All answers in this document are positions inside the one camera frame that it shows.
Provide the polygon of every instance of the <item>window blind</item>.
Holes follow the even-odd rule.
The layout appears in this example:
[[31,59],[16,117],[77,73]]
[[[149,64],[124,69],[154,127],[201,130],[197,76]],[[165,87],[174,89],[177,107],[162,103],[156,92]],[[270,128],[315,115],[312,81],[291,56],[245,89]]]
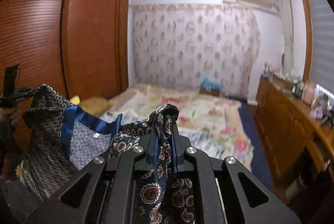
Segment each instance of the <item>window blind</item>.
[[327,0],[309,0],[313,52],[311,80],[334,93],[334,12]]

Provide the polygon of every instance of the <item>pink container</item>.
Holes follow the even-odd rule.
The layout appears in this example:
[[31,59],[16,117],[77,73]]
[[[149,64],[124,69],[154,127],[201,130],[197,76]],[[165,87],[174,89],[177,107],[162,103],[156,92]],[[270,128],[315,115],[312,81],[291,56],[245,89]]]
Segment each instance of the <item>pink container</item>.
[[308,104],[309,106],[312,104],[314,92],[315,92],[315,83],[310,83],[306,89],[304,96],[302,97],[304,103]]

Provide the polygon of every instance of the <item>floral curtain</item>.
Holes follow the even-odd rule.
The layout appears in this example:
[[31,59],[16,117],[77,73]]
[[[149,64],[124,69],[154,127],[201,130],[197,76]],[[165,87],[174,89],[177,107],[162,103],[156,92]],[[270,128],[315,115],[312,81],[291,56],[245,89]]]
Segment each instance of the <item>floral curtain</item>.
[[137,82],[198,91],[203,78],[227,95],[248,96],[260,34],[238,4],[160,4],[133,8]]

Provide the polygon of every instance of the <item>human hand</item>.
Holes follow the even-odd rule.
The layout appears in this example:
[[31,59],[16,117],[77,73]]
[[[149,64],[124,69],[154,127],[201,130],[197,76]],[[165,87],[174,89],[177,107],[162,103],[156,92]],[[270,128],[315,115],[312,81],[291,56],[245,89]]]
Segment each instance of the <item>human hand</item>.
[[15,125],[20,118],[20,108],[18,106],[13,108],[0,107],[0,122],[6,121],[6,115],[9,115],[11,125]]

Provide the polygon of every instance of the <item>floral bedspread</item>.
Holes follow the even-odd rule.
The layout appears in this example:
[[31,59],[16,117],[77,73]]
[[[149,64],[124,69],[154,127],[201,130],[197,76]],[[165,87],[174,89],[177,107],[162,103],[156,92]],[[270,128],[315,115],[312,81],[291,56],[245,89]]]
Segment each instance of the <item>floral bedspread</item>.
[[147,118],[157,107],[171,103],[179,109],[179,133],[189,137],[192,146],[211,157],[224,159],[235,156],[251,170],[253,146],[243,131],[239,101],[145,84],[128,90],[133,90],[130,97],[123,99],[124,103],[116,109],[112,107],[110,114],[122,112],[124,122],[138,121]]

